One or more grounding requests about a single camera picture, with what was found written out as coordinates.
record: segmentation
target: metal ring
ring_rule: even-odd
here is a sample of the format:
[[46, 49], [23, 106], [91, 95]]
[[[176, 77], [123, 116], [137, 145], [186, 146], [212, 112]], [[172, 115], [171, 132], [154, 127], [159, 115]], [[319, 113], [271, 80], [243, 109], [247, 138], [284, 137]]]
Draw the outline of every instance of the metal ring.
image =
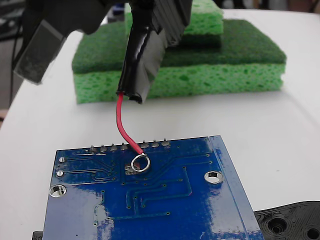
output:
[[[139, 159], [139, 158], [142, 158], [142, 157], [145, 157], [145, 159], [146, 159], [146, 167], [143, 168], [143, 169], [140, 169], [140, 170], [135, 169], [135, 165], [134, 165], [135, 161], [136, 161], [137, 159]], [[132, 161], [131, 161], [131, 168], [132, 168], [135, 172], [142, 173], [142, 172], [146, 171], [149, 167], [150, 167], [150, 158], [149, 158], [145, 153], [141, 153], [141, 154], [135, 156], [135, 158], [132, 159]]]

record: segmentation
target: black plastic piece with holes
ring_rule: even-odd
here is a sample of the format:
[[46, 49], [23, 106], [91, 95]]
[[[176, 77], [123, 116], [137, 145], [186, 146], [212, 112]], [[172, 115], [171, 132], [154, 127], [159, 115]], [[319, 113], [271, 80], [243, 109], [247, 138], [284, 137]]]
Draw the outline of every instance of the black plastic piece with holes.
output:
[[320, 201], [254, 212], [265, 240], [320, 240]]

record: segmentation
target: white table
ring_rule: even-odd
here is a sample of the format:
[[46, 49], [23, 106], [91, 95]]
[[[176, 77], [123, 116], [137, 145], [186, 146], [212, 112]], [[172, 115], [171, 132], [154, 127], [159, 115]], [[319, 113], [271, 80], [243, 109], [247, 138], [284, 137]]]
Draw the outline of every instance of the white table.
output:
[[[254, 211], [320, 201], [320, 15], [226, 10], [287, 55], [282, 91], [125, 102], [137, 142], [221, 135]], [[24, 82], [0, 130], [0, 239], [42, 231], [56, 150], [123, 142], [115, 103], [76, 104], [72, 33], [44, 83]]]

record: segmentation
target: green sponge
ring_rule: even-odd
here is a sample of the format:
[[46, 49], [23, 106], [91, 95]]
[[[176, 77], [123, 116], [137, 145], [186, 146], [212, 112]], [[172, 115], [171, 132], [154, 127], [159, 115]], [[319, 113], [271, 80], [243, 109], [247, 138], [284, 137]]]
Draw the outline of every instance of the green sponge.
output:
[[[180, 46], [220, 45], [224, 32], [223, 11], [212, 0], [193, 0], [190, 24], [184, 30]], [[125, 5], [125, 31], [129, 36], [132, 26], [130, 5]]]
[[[116, 100], [126, 48], [126, 37], [114, 34], [120, 25], [83, 37], [72, 63], [78, 103]], [[222, 39], [221, 49], [168, 48], [148, 98], [280, 89], [286, 56], [270, 38], [245, 20], [224, 20]]]

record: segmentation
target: red wire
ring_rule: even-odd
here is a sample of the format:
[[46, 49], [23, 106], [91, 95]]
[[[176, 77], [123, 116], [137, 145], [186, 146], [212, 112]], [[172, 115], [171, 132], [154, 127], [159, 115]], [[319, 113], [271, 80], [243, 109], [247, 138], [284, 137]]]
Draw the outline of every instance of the red wire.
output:
[[126, 133], [124, 126], [122, 126], [122, 121], [121, 121], [121, 105], [124, 100], [124, 94], [123, 92], [119, 93], [119, 98], [118, 102], [116, 103], [116, 125], [119, 129], [120, 134], [122, 137], [130, 144], [130, 146], [138, 153], [138, 154], [143, 154], [144, 151], [139, 147], [136, 142], [129, 137], [129, 135]]

